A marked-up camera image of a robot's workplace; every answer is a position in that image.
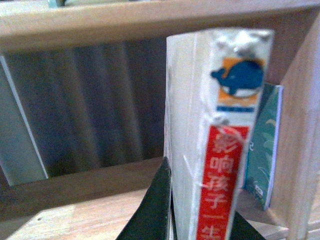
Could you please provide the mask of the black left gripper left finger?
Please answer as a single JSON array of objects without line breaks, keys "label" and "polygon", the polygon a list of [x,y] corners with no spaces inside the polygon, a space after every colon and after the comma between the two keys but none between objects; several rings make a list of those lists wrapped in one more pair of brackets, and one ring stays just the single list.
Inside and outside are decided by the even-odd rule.
[{"label": "black left gripper left finger", "polygon": [[176,240],[172,200],[172,173],[167,157],[147,189],[139,207],[117,236],[118,240]]}]

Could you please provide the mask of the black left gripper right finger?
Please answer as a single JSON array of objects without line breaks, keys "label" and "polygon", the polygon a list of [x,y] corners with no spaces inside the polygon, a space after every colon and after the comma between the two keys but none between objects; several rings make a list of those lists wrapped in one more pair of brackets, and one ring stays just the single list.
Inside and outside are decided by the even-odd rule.
[{"label": "black left gripper right finger", "polygon": [[236,211],[230,240],[263,240],[263,236]]}]

